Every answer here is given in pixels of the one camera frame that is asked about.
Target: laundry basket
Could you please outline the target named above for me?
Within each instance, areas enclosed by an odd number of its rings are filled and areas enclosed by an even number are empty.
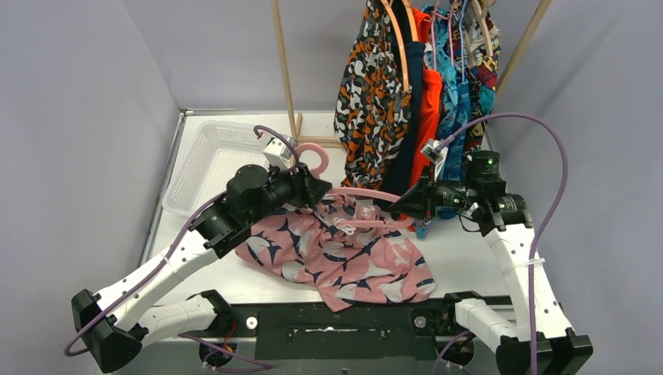
[[[190,216],[201,204],[225,191],[239,167],[266,165],[264,148],[265,142],[257,139],[252,125],[228,121],[201,124],[186,160],[170,180],[163,209]]]

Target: pink plastic hanger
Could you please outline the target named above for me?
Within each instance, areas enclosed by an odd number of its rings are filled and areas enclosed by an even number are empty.
[[[329,166],[329,155],[320,145],[314,143],[302,143],[297,146],[296,149],[299,155],[302,155],[304,151],[313,151],[320,157],[320,165],[313,168],[311,173],[318,177],[320,173],[323,173]],[[334,187],[327,194],[337,194],[337,195],[359,195],[367,198],[382,199],[387,202],[396,202],[400,199],[398,195],[385,193],[384,191],[376,191],[364,189],[361,187]],[[387,220],[339,220],[335,223],[337,226],[345,227],[344,231],[347,234],[352,234],[354,228],[386,228],[388,230],[399,230],[407,228],[414,220],[411,217],[407,217],[405,220],[399,221],[387,221]]]

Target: clothing rack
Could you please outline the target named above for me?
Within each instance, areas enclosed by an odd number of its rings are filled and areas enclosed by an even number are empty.
[[[552,0],[539,0],[539,4],[532,15],[532,18],[529,20],[525,31],[520,37],[516,48],[514,49],[513,55],[507,62],[507,65],[504,67],[500,79],[497,81],[496,86],[496,98],[499,96],[501,90],[511,77],[515,67],[518,65],[522,56],[525,54],[525,50],[529,45],[529,42],[532,40],[536,29],[539,27],[543,16],[546,14],[548,7]],[[276,43],[278,46],[278,57],[281,62],[281,75],[283,76],[283,88],[285,91],[285,102],[288,105],[288,120],[290,122],[290,132],[292,137],[297,143],[303,142],[313,142],[317,143],[324,147],[331,148],[342,148],[342,145],[339,143],[339,140],[336,137],[313,137],[308,135],[301,135],[303,115],[301,112],[297,113],[295,118],[295,111],[292,104],[292,92],[290,91],[290,76],[288,75],[288,62],[285,58],[285,42],[283,38],[283,27],[281,26],[281,12],[278,6],[278,0],[271,0],[272,16],[274,17],[274,30],[276,31]]]

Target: pink fabric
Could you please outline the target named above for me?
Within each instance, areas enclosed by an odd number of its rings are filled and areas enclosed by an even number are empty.
[[[435,289],[423,255],[398,231],[357,228],[339,220],[376,220],[380,209],[328,195],[315,212],[282,208],[252,228],[235,251],[246,262],[298,284],[317,287],[336,312],[355,302],[420,302]]]

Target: red-orange garment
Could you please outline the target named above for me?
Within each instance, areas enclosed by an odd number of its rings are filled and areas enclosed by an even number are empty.
[[[414,23],[417,26],[419,40],[428,43],[431,30],[430,15],[412,8]],[[442,76],[434,70],[424,68],[424,82],[421,86],[421,106],[419,109],[419,129],[417,132],[417,151],[414,153],[414,162],[410,174],[410,187],[417,183],[421,176],[421,168],[430,164],[424,154],[420,153],[422,147],[429,139],[435,138],[435,131],[439,122],[439,97],[442,94]]]

